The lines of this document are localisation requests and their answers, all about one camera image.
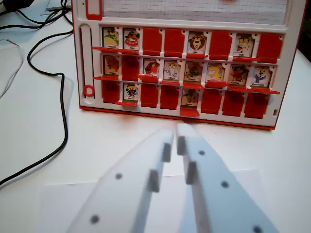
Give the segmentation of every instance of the guess who game board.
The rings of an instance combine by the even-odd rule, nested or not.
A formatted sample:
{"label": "guess who game board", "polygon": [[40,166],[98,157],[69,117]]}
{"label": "guess who game board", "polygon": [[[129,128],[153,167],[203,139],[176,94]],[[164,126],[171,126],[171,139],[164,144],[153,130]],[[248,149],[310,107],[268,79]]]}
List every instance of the guess who game board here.
{"label": "guess who game board", "polygon": [[274,129],[305,6],[72,1],[80,108]]}

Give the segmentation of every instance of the paper sheet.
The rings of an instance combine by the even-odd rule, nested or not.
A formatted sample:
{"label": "paper sheet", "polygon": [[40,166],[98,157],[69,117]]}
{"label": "paper sheet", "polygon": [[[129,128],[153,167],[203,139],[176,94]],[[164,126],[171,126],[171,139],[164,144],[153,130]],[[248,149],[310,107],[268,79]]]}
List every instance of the paper sheet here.
{"label": "paper sheet", "polygon": [[[258,170],[233,174],[257,205],[268,215],[265,192]],[[65,233],[96,183],[43,187],[37,233]],[[196,232],[192,191],[184,176],[163,177],[159,193],[153,193],[146,233]]]}
{"label": "paper sheet", "polygon": [[104,17],[283,25],[288,0],[104,0]]}

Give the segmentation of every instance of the white desk surface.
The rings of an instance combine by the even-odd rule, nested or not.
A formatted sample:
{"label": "white desk surface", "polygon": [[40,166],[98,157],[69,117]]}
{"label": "white desk surface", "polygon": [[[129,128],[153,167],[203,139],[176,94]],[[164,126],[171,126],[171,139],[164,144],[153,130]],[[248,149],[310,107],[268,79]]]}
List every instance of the white desk surface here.
{"label": "white desk surface", "polygon": [[[7,20],[1,18],[0,25],[13,22],[17,16],[3,17]],[[69,30],[70,25],[60,19],[36,32],[19,29],[1,32],[0,38],[20,44],[27,55],[43,37]],[[1,43],[0,49],[6,46]],[[2,69],[17,66],[5,63],[10,59],[14,57],[4,56],[0,51]],[[43,185],[97,181],[146,136],[160,128],[174,128],[179,122],[80,110],[73,36],[41,50],[33,63],[46,71],[64,72],[74,82],[68,118],[69,140],[62,153],[44,168],[0,190],[1,233],[34,232]],[[260,170],[271,215],[281,233],[310,230],[310,74],[310,62],[298,51],[274,131],[194,124],[230,170]],[[64,130],[59,89],[60,78],[39,74],[25,61],[11,88],[0,99],[0,180],[43,158],[61,144]],[[164,175],[183,174],[182,158],[176,155],[175,149],[171,163],[165,165]]]}

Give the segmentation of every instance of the character card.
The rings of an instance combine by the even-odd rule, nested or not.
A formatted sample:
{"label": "character card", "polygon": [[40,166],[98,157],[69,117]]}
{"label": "character card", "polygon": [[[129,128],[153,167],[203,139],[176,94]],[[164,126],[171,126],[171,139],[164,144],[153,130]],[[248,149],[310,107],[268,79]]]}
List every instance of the character card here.
{"label": "character card", "polygon": [[187,53],[205,53],[206,36],[203,32],[189,32],[188,37],[188,52]]}
{"label": "character card", "polygon": [[202,69],[199,62],[186,62],[184,81],[199,83],[201,81]]}
{"label": "character card", "polygon": [[231,65],[228,83],[234,85],[245,85],[248,69],[245,65]]}
{"label": "character card", "polygon": [[183,89],[181,106],[196,107],[198,105],[199,93],[195,89]]}
{"label": "character card", "polygon": [[110,49],[119,48],[119,34],[115,28],[102,28],[103,46]]}
{"label": "character card", "polygon": [[206,80],[223,80],[225,69],[221,63],[209,63]]}
{"label": "character card", "polygon": [[135,83],[123,84],[123,101],[138,102],[138,85]]}
{"label": "character card", "polygon": [[156,62],[156,59],[144,59],[144,74],[152,74],[154,76],[159,75],[160,64]]}
{"label": "character card", "polygon": [[255,66],[251,86],[268,87],[271,78],[269,67]]}
{"label": "character card", "polygon": [[233,56],[251,57],[254,46],[254,39],[251,34],[237,34],[235,39],[235,50]]}
{"label": "character card", "polygon": [[139,33],[135,28],[125,28],[123,32],[124,48],[126,50],[139,50]]}
{"label": "character card", "polygon": [[177,61],[164,61],[163,80],[178,81],[180,65]]}
{"label": "character card", "polygon": [[105,74],[119,74],[119,60],[115,56],[104,57]]}

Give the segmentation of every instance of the white cable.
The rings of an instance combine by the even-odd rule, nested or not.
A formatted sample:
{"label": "white cable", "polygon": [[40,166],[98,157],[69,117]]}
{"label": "white cable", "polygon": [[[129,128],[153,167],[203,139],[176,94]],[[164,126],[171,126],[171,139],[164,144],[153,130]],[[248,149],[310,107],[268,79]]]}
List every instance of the white cable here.
{"label": "white cable", "polygon": [[12,74],[11,77],[9,78],[8,82],[6,83],[6,85],[5,85],[4,89],[3,89],[3,91],[2,91],[1,94],[0,94],[0,99],[1,99],[2,96],[4,96],[4,94],[9,90],[9,88],[10,88],[10,86],[11,86],[11,84],[12,84],[12,82],[13,82],[15,76],[16,76],[16,74],[17,74],[18,71],[20,70],[21,66],[22,66],[23,63],[24,63],[24,59],[25,59],[24,50],[23,50],[18,44],[14,43],[12,40],[9,40],[9,39],[1,39],[0,41],[2,41],[2,40],[10,42],[11,44],[15,45],[16,48],[18,48],[18,51],[19,51],[19,54],[20,54],[20,57],[21,57],[21,63],[20,63],[20,65],[19,65],[19,67],[17,68],[17,70],[15,70],[15,71],[13,72],[13,74]]}

